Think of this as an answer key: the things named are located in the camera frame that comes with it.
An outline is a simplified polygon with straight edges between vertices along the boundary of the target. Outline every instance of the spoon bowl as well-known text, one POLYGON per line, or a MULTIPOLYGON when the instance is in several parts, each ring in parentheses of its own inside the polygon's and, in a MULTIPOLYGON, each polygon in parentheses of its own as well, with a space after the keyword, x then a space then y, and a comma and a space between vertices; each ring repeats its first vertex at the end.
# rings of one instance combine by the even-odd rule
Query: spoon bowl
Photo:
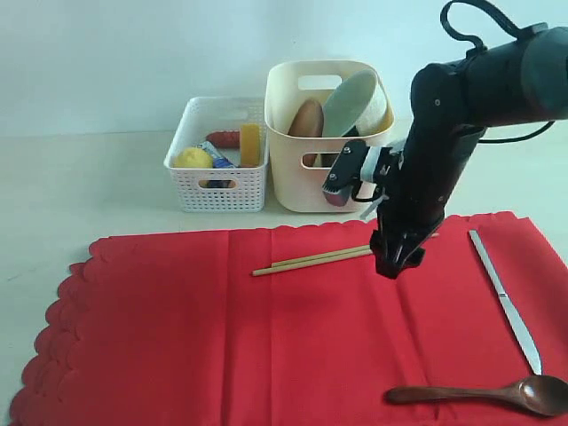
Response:
POLYGON ((393 404, 458 398, 496 399, 550 417, 568 413, 568 383, 551 375, 530 375, 499 389, 401 386, 388 390, 385 397, 393 404))

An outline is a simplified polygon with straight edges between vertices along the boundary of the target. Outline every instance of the butter knife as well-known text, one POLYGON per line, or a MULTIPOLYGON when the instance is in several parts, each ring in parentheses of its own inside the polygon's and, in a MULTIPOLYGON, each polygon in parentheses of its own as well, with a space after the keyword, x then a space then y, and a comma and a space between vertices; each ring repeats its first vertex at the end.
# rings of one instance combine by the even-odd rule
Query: butter knife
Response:
POLYGON ((517 338, 518 344, 523 351, 523 354, 526 357, 529 365, 531 366, 532 372, 536 375, 542 374, 542 363, 540 361, 540 354, 534 344, 534 340, 531 337, 531 333, 529 333, 528 328, 526 327, 523 319, 519 315, 517 308, 515 305, 510 301, 509 295, 505 291, 505 288, 501 284, 501 280, 499 279, 499 275, 495 271, 495 267, 487 254, 487 250, 481 242, 479 238, 479 234, 476 230, 469 231, 469 237, 475 246, 477 253, 479 254, 479 258, 483 263, 495 290, 497 291, 497 296, 499 297, 499 302, 501 302, 501 306, 505 311, 505 315, 507 315, 507 319, 509 320, 509 324, 513 329, 513 333, 515 333, 515 337, 517 338))

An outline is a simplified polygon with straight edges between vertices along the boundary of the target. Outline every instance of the wooden chopstick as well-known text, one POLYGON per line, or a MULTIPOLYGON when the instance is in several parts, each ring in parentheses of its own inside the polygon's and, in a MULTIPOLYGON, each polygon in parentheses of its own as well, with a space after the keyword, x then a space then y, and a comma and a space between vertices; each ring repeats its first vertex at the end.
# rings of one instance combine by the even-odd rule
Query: wooden chopstick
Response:
POLYGON ((343 250, 336 250, 336 251, 329 251, 327 253, 320 253, 318 255, 298 257, 296 259, 289 259, 289 260, 282 260, 281 262, 272 263, 272 268, 275 267, 275 266, 283 266, 284 264, 297 264, 298 262, 307 262, 309 260, 322 259, 324 257, 346 255, 348 253, 354 253, 356 251, 361 251, 361 250, 368 249, 368 248, 369 248, 369 245, 367 244, 365 246, 344 248, 343 250))
POLYGON ((303 262, 295 262, 293 264, 281 264, 280 266, 258 269, 256 271, 253 271, 252 275, 254 277, 258 277, 260 275, 267 275, 269 273, 292 271, 293 269, 307 268, 308 266, 315 266, 316 264, 329 264, 331 262, 338 262, 340 260, 353 259, 354 257, 368 256, 373 254, 373 252, 368 246, 364 247, 365 248, 363 248, 362 250, 352 251, 350 253, 342 253, 340 255, 325 256, 325 257, 315 258, 312 260, 305 260, 303 262))

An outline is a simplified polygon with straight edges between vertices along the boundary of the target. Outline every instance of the white wire basket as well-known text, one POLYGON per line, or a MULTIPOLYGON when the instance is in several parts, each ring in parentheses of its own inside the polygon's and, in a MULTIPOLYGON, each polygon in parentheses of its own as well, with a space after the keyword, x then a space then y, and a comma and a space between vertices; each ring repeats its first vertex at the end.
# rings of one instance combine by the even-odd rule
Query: white wire basket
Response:
MULTIPOLYGON (((163 161, 176 186, 181 209, 195 211, 260 211, 264 207, 268 146, 265 142, 264 100, 262 98, 193 98, 184 114, 163 161), (261 164, 255 168, 180 169, 173 160, 184 149, 197 146, 213 131, 238 130, 242 124, 260 126, 261 164), (233 181, 234 187, 202 187, 204 181, 233 181)), ((239 150, 220 150, 235 165, 239 150)))

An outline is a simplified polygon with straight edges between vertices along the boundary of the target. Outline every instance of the yellow fruit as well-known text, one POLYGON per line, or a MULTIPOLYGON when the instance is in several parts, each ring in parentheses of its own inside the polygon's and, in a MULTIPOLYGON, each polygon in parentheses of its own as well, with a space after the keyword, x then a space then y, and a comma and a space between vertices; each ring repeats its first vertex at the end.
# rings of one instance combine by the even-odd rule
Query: yellow fruit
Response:
POLYGON ((174 159, 174 167, 212 169, 213 158, 201 148, 186 148, 174 159))

